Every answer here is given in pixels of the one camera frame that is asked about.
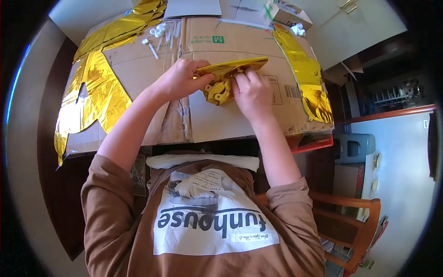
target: wall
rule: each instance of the wall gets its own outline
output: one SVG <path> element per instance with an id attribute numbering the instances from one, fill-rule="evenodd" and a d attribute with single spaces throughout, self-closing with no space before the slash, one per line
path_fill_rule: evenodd
<path id="1" fill-rule="evenodd" d="M 132 7 L 131 0 L 60 0 L 49 17 L 79 46 L 90 28 Z"/>
<path id="2" fill-rule="evenodd" d="M 381 200 L 380 216 L 389 216 L 387 229 L 370 252 L 372 269 L 358 269 L 355 277 L 395 276 L 420 238 L 435 186 L 429 177 L 426 119 L 429 113 L 351 124 L 352 133 L 375 136 L 382 156 L 374 198 Z"/>
<path id="3" fill-rule="evenodd" d="M 84 253 L 72 262 L 50 220 L 37 165 L 37 125 L 43 90 L 66 36 L 48 19 L 29 47 L 7 121 L 6 157 L 14 205 L 25 235 L 53 276 L 88 276 Z"/>

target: deflated gold balloon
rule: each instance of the deflated gold balloon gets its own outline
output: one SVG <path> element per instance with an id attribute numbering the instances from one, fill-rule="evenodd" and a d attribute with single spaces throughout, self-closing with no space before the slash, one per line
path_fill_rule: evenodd
<path id="1" fill-rule="evenodd" d="M 275 24 L 273 34 L 300 86 L 309 120 L 334 124 L 328 94 L 322 86 L 324 80 L 320 64 L 309 58 L 298 41 L 279 24 Z"/>

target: small cardboard box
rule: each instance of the small cardboard box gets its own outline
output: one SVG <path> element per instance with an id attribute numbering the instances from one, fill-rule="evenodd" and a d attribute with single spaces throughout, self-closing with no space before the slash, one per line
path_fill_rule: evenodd
<path id="1" fill-rule="evenodd" d="M 306 39 L 299 36 L 296 39 L 307 55 L 315 58 Z M 270 31 L 216 18 L 188 18 L 179 56 L 206 59 L 211 64 L 266 56 L 269 60 L 259 72 L 271 82 L 273 112 L 283 132 L 293 135 L 330 132 L 334 128 L 331 124 L 308 120 L 292 69 Z M 235 101 L 215 106 L 205 101 L 202 91 L 189 96 L 189 101 L 194 142 L 254 134 Z"/>
<path id="2" fill-rule="evenodd" d="M 272 20 L 290 27 L 296 25 L 297 23 L 301 23 L 303 24 L 303 29 L 307 31 L 312 26 L 312 22 L 307 14 L 297 6 L 291 4 L 283 5 L 281 3 L 277 3 L 276 0 L 268 0 L 265 5 L 265 9 Z"/>

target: white cloth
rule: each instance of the white cloth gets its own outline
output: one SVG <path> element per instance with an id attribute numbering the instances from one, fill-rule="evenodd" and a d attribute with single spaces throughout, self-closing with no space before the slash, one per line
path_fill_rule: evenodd
<path id="1" fill-rule="evenodd" d="M 213 155 L 213 154 L 182 154 L 172 155 L 165 154 L 160 156 L 149 157 L 146 159 L 146 164 L 155 169 L 168 169 L 173 166 L 184 164 L 187 162 L 196 162 L 199 160 L 216 160 L 223 163 L 233 165 L 237 168 L 246 168 L 257 172 L 260 160 L 256 157 L 249 156 L 225 156 L 225 155 Z"/>

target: white paper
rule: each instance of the white paper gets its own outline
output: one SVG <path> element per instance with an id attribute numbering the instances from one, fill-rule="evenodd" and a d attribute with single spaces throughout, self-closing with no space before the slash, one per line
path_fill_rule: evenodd
<path id="1" fill-rule="evenodd" d="M 171 174 L 155 219 L 154 255 L 218 255 L 277 243 L 272 224 L 224 171 Z"/>
<path id="2" fill-rule="evenodd" d="M 258 166 L 260 165 L 260 159 L 257 157 L 214 154 L 163 154 L 146 158 L 146 165 L 155 169 L 168 169 L 179 164 L 199 160 L 218 160 L 237 168 L 246 168 L 254 172 L 257 172 Z"/>
<path id="3" fill-rule="evenodd" d="M 189 107 L 194 142 L 254 135 L 235 100 L 216 106 L 206 102 L 203 92 L 197 90 L 189 96 Z"/>
<path id="4" fill-rule="evenodd" d="M 164 18 L 221 16 L 218 0 L 168 0 Z"/>

